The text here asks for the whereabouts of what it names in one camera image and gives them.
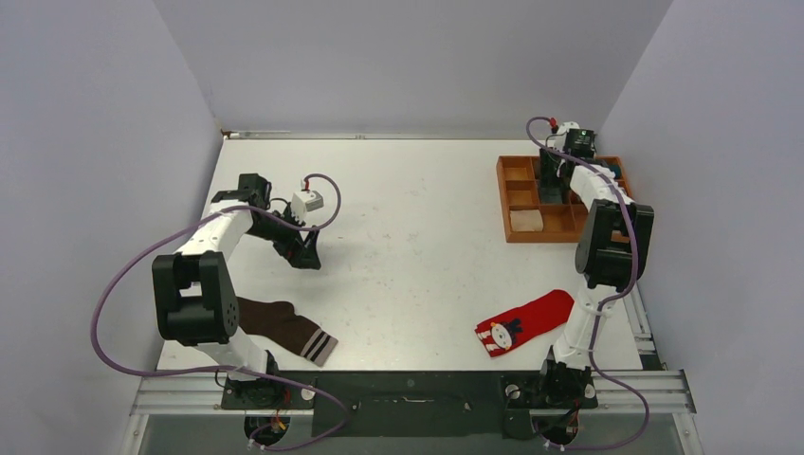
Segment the red patterned sock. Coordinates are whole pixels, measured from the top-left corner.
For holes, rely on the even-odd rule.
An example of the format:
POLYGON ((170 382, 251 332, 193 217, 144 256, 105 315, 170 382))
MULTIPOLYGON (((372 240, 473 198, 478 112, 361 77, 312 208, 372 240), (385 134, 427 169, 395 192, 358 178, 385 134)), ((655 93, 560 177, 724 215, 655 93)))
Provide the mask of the red patterned sock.
POLYGON ((479 322, 474 333, 491 358, 505 355, 565 324, 574 303, 568 292, 552 290, 542 297, 479 322))

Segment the grey sock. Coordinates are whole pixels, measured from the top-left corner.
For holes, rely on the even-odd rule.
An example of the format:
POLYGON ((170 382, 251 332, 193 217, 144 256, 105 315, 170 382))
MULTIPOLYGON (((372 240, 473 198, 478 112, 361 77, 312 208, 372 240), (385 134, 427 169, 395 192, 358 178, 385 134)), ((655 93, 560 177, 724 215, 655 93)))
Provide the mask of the grey sock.
POLYGON ((564 192, 560 187, 538 187, 539 201, 542 205, 564 204, 564 192))

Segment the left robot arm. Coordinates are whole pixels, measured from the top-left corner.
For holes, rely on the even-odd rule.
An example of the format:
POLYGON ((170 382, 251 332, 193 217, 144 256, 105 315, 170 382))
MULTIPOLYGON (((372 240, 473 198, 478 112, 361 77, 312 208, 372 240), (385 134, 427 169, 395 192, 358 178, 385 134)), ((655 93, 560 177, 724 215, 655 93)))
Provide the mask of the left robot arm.
POLYGON ((228 271, 228 259, 245 236, 270 242, 296 269, 318 270, 320 227, 307 215, 324 206, 324 198, 302 179, 281 211, 271 209, 271 183, 257 173, 243 173, 234 190, 217 192, 204 222, 172 254, 152 262, 156 321, 160 335, 194 348, 219 366, 228 378, 246 381, 248 399, 260 408, 274 406, 282 380, 271 374, 271 354, 241 326, 240 303, 228 271))

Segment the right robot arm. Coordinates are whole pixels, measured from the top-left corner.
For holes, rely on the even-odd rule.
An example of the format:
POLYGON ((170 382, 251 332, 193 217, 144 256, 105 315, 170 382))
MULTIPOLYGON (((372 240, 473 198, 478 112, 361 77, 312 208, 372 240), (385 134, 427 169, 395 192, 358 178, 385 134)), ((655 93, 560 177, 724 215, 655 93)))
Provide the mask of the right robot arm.
POLYGON ((615 302, 644 273, 654 220, 653 208, 628 196, 618 172, 595 158, 594 138, 594 131, 564 122, 540 150, 553 161, 541 174, 562 183, 587 210, 575 255, 585 283, 552 346, 555 361, 574 370, 592 366, 590 356, 615 302))

